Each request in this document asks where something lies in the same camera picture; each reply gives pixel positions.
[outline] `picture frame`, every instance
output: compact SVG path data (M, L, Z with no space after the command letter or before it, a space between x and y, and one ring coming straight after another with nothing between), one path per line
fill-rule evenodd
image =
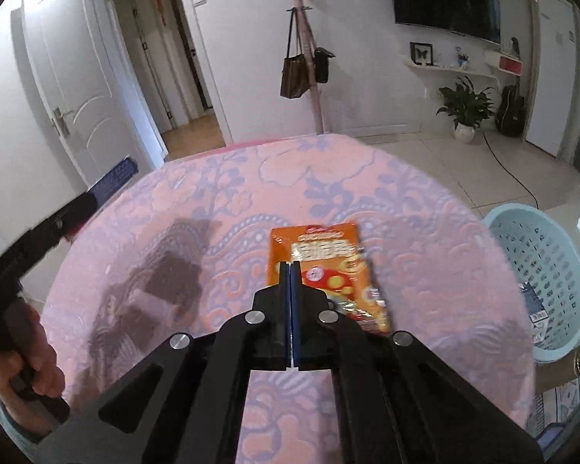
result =
M432 44L410 42L410 58L415 64L433 66L434 60Z

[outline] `white plant pot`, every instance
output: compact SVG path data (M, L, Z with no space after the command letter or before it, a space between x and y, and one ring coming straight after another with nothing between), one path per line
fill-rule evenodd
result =
M458 126L453 130L453 135L458 141L468 144L475 137L475 129L458 123Z

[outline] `metal rivet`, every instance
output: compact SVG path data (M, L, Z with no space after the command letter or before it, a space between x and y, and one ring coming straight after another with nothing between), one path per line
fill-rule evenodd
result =
M330 324L336 322L339 316L334 310L323 310L318 314L318 319L320 319L320 322Z
M264 321L264 312L260 312L259 310L250 310L248 313L245 314L245 321L249 324L260 324Z
M191 339L189 338L189 335L185 333L177 333L170 338L170 347L179 351L180 349L187 347L190 342Z
M393 343L400 347L408 347L413 343L413 336L406 331L398 331L393 335Z

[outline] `pink tablecloth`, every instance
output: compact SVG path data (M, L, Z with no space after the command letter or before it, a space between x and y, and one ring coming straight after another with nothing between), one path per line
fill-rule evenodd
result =
M394 327L522 425L531 342L502 252L448 190L338 135L175 161L102 212L43 314L66 398L80 406L175 331L210 333L251 308L271 228L345 221L359 223ZM341 462L329 373L255 372L237 462Z

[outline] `basket rim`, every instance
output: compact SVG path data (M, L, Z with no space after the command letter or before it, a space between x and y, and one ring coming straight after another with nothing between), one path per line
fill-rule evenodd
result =
M492 227L492 224L498 219L498 217L502 213L504 213L506 211L516 211L516 210L530 212L534 215L537 215L537 216L543 218L544 220L548 221L552 226L554 226L555 229L558 231L558 233L562 235L563 239L567 241L568 245L575 252L575 254L576 254L575 263L578 266L578 268L580 269L580 252L578 251L578 248L574 244L570 235L556 221L552 220L551 217L549 217L545 212L540 211L539 209L535 209L534 207L527 206L526 204L519 204L519 203L515 203L515 202L508 203L508 204L501 204L500 206L496 206L492 211L490 211L487 214L487 216L483 219L483 223L484 223L484 225L486 225L486 227L488 229L490 229ZM519 280L520 278L518 277L518 275L515 274L515 272L513 272L513 273L514 273L516 279ZM572 335L569 342L567 342L563 347L559 347L558 349L546 350L546 349L542 349L540 347L537 347L536 345L533 345L532 346L532 355L533 355L533 358L537 362L558 361L558 359L563 358L563 356L565 356L569 352L571 352L579 341L580 341L580 327Z

